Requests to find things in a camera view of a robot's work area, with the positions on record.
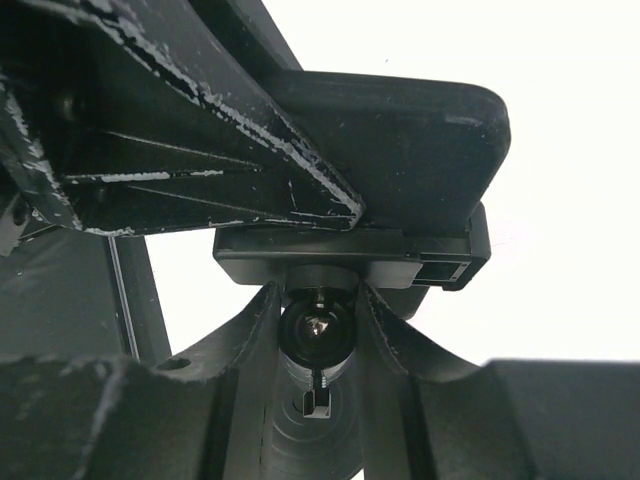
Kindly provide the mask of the black phone stand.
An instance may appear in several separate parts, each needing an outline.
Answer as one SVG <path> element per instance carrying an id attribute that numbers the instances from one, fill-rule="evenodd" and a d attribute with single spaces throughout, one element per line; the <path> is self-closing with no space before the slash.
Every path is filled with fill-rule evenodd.
<path id="1" fill-rule="evenodd" d="M 371 287 L 400 322 L 410 358 L 447 377 L 469 364 L 411 328 L 410 319 L 430 288 L 464 288 L 490 255 L 483 207 L 461 232 L 447 236 L 368 228 L 340 233 L 238 227 L 216 233 L 214 259 L 235 283 L 274 282 L 281 289 L 272 478 L 350 479 L 361 470 L 360 286 Z"/>

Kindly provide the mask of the black phone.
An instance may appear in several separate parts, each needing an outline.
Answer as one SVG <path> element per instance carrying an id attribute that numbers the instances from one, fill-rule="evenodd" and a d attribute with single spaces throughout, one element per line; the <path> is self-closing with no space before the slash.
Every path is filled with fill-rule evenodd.
<path id="1" fill-rule="evenodd" d="M 511 144 L 506 103 L 477 85 L 283 71 L 262 87 L 361 196 L 371 226 L 464 230 Z"/>

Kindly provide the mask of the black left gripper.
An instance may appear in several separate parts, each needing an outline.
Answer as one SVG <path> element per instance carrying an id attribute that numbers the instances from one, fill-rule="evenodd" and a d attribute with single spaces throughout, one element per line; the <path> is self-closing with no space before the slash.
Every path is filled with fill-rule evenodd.
<path id="1" fill-rule="evenodd" d="M 47 224 L 2 190 L 1 354 L 168 358 L 144 239 Z"/>

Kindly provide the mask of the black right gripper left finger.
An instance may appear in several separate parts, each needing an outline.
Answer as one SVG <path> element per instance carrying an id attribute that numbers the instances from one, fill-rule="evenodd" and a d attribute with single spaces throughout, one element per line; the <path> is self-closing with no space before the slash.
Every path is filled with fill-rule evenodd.
<path id="1" fill-rule="evenodd" d="M 128 356 L 1 361 L 5 479 L 264 479 L 280 316 L 264 286 L 151 368 Z"/>

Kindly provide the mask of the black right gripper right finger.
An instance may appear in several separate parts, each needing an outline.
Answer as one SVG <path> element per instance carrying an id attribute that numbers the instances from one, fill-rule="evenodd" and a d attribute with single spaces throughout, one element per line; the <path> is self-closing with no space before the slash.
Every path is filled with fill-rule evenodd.
<path id="1" fill-rule="evenodd" d="M 639 367 L 476 366 L 362 285 L 356 396 L 368 479 L 635 479 Z"/>

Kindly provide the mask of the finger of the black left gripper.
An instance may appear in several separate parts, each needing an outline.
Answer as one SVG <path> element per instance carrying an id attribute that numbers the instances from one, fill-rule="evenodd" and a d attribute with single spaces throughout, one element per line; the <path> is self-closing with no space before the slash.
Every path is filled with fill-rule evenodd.
<path id="1" fill-rule="evenodd" d="M 94 235 L 346 231 L 365 204 L 266 91 L 301 67 L 260 1 L 5 1 L 1 182 Z"/>

